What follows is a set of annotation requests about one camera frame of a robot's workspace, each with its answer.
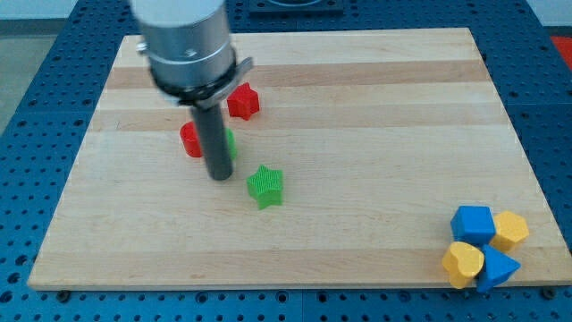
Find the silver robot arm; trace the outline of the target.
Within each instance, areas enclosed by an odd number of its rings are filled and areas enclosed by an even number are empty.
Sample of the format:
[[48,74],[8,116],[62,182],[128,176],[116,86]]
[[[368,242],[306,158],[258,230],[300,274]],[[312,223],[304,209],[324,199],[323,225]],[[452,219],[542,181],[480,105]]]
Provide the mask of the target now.
[[222,102],[254,67],[238,59],[224,0],[130,0],[155,85],[193,118],[211,179],[224,181],[233,162]]

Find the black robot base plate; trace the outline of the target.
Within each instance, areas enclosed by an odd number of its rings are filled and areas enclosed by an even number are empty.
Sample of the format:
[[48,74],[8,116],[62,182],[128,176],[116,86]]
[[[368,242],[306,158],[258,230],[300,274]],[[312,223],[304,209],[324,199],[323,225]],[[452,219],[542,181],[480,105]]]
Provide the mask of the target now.
[[248,0],[248,12],[254,16],[344,12],[344,0]]

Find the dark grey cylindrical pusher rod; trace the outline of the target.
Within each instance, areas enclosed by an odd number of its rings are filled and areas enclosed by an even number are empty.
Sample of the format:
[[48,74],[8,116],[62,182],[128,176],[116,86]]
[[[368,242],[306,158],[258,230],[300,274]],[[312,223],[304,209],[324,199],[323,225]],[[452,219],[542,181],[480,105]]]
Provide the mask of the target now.
[[209,177],[215,181],[229,179],[233,165],[220,106],[193,106],[190,112]]

